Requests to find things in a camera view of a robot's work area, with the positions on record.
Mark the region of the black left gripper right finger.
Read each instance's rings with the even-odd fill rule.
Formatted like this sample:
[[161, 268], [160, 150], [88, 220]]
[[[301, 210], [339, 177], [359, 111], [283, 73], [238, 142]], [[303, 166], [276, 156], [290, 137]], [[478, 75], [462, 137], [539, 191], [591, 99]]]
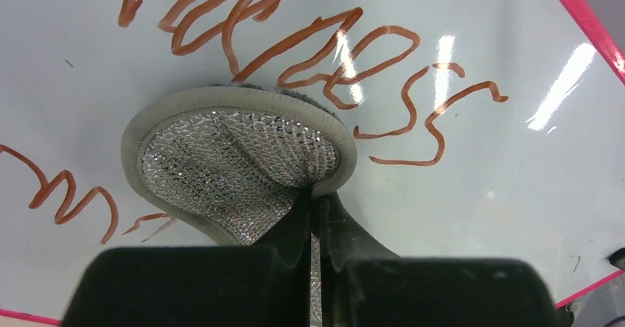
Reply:
[[324, 326], [560, 326], [537, 272], [517, 259], [401, 257], [337, 194], [318, 199]]

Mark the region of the silver mesh eraser sponge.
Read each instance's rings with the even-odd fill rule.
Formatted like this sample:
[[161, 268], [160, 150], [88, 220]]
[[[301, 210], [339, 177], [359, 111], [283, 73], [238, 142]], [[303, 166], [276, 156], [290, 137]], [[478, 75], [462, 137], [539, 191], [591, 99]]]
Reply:
[[353, 174], [355, 142], [338, 117], [283, 88], [212, 85], [180, 91], [137, 113], [122, 135], [132, 190], [213, 247], [249, 246], [309, 190], [310, 324], [321, 326], [315, 201]]

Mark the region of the pink-framed whiteboard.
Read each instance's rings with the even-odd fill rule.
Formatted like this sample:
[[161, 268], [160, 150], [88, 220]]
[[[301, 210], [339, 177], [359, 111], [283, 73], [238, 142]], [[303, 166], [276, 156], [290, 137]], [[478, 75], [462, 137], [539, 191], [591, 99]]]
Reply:
[[586, 0], [1, 0], [1, 318], [117, 248], [259, 242], [339, 199], [344, 257], [622, 271], [624, 54]]

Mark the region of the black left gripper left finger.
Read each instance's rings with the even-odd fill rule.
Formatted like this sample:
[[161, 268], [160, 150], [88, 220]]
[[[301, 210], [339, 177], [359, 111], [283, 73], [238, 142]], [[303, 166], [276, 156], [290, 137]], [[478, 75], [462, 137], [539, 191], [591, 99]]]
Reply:
[[119, 247], [85, 270], [63, 326], [308, 326], [309, 190], [249, 246]]

